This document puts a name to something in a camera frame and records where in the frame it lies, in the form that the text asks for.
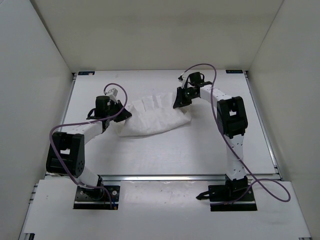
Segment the white pleated skirt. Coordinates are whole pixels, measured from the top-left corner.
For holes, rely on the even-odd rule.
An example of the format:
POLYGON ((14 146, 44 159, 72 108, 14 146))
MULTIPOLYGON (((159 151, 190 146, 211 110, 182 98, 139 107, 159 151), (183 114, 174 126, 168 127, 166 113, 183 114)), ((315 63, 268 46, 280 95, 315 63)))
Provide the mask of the white pleated skirt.
POLYGON ((192 120, 190 109, 173 108, 176 96, 174 92, 165 92, 132 101, 126 107, 132 116, 111 125, 120 137, 138 137, 164 133, 188 124, 192 120))

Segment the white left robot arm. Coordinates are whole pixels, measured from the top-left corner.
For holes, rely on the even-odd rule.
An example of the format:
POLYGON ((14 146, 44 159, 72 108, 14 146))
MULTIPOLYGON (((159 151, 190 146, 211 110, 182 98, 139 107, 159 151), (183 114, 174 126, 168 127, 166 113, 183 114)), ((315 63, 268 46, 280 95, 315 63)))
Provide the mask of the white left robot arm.
POLYGON ((67 176, 93 201, 109 196, 100 175, 86 167, 85 145, 103 134, 110 122, 128 120, 132 114, 116 97, 116 90, 97 96, 95 108, 89 111, 85 124, 76 124, 73 129, 51 133, 50 148, 46 160, 46 171, 67 176))

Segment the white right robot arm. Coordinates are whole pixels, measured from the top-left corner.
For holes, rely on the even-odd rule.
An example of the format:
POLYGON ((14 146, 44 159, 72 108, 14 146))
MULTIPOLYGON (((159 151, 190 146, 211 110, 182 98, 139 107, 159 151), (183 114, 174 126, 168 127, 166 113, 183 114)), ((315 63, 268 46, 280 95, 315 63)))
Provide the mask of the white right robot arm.
POLYGON ((182 108, 200 98, 211 103, 217 128, 226 140, 227 170, 225 175, 224 195, 229 200, 236 200, 247 188, 248 178, 240 159, 243 158, 243 140, 248 127, 248 119, 243 98, 228 95, 210 81, 205 81, 204 74, 191 73, 188 77, 181 75, 178 80, 173 108, 182 108))

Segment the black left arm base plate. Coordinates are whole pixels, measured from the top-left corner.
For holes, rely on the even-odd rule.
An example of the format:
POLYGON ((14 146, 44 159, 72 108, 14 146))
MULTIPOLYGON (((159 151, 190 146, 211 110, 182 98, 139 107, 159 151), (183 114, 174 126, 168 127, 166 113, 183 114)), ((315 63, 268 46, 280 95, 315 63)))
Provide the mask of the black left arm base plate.
POLYGON ((120 198, 120 185, 104 185, 109 196, 102 189, 88 189, 77 187, 74 197, 73 209, 76 210, 118 210, 120 198))

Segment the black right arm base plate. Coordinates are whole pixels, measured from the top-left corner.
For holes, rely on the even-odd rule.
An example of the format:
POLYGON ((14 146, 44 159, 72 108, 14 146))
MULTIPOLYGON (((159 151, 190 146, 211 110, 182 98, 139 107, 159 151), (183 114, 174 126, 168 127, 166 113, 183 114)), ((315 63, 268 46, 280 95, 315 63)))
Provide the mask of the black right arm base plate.
POLYGON ((212 212, 254 212, 257 204, 252 188, 245 176, 242 179, 225 178, 224 185, 209 185, 197 200, 209 200, 212 212))

